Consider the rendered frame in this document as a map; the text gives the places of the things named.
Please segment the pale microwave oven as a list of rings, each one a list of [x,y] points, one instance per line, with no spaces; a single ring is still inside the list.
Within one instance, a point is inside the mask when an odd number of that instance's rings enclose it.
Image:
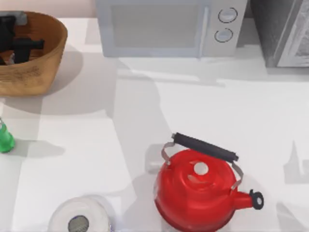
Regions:
[[[227,57],[234,54],[239,33],[246,11],[248,0],[206,0],[209,8],[207,33],[203,49],[203,57]],[[231,23],[222,23],[218,14],[222,9],[233,7],[237,10],[238,16]],[[219,43],[215,40],[214,34],[218,30],[229,28],[233,31],[233,38],[226,43]]]

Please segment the microwave oven door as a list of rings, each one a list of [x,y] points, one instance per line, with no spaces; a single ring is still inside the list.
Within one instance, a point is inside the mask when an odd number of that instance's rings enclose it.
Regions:
[[[95,0],[106,57],[199,57],[206,0]]]

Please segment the round microwave knob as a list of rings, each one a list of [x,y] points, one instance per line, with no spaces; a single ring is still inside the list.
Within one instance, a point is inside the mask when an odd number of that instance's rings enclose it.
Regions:
[[[234,33],[229,28],[224,28],[222,30],[218,30],[214,34],[214,38],[219,43],[226,43],[230,41],[234,36]]]
[[[231,23],[237,18],[237,16],[238,16],[237,10],[233,7],[230,7],[222,9],[218,14],[218,19],[222,23]]]

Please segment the green bottle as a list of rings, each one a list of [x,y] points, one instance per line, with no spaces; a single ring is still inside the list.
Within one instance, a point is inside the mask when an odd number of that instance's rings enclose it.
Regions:
[[[0,153],[10,152],[15,147],[15,140],[0,117]]]

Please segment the white paper roll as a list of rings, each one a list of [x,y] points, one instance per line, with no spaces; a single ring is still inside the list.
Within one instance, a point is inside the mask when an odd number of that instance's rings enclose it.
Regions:
[[[47,232],[113,232],[104,206],[92,197],[63,202],[52,214]]]

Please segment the red kettle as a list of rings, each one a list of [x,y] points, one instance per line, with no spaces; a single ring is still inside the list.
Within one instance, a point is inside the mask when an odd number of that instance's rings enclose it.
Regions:
[[[181,232],[216,232],[240,209],[261,210],[264,196],[238,190],[243,171],[235,152],[181,134],[164,144],[154,186],[161,217]]]

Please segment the brown wooden basket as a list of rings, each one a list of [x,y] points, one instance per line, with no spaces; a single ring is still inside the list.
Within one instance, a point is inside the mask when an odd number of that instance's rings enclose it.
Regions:
[[[29,61],[0,65],[0,96],[41,95],[53,83],[67,41],[67,28],[58,19],[42,13],[25,11],[27,23],[15,26],[18,38],[44,40],[42,50],[30,52]]]

